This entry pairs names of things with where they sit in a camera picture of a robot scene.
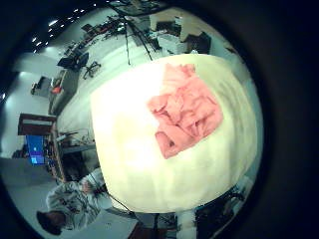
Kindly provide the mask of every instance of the box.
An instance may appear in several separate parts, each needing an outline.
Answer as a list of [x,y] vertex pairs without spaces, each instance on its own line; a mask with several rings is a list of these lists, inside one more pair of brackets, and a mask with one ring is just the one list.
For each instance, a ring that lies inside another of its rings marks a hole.
[[182,43],[179,37],[171,34],[162,34],[158,36],[159,46],[163,49],[169,50],[174,54],[181,54],[187,51],[187,43]]

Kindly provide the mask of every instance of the pink towel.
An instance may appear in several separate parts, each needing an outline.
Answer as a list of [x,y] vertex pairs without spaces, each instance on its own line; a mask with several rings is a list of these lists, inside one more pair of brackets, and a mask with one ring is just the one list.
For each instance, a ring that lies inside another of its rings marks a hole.
[[166,64],[160,96],[152,97],[148,107],[159,121],[156,138],[164,158],[194,146],[222,121],[216,98],[193,64]]

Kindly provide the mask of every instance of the computer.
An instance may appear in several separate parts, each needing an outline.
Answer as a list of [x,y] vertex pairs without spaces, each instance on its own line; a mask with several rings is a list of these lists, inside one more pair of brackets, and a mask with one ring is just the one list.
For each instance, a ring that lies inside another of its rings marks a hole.
[[29,158],[32,164],[44,164],[44,137],[42,135],[26,135]]

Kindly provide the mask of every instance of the metal stand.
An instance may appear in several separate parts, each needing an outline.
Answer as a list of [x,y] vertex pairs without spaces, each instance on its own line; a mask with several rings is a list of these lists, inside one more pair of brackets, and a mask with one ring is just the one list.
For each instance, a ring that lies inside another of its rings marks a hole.
[[131,64],[130,62],[130,53],[129,53],[129,41],[128,41],[128,26],[132,29],[133,31],[133,35],[136,35],[137,37],[139,37],[139,39],[141,40],[141,42],[143,43],[144,48],[146,49],[151,61],[153,60],[150,51],[147,47],[147,43],[149,43],[151,45],[151,47],[153,48],[154,52],[156,51],[156,49],[153,47],[152,43],[149,41],[149,39],[144,35],[144,33],[136,26],[134,25],[134,23],[128,21],[125,17],[121,17],[121,21],[124,23],[124,28],[125,28],[125,32],[126,32],[126,43],[127,43],[127,53],[128,53],[128,62],[129,65]]

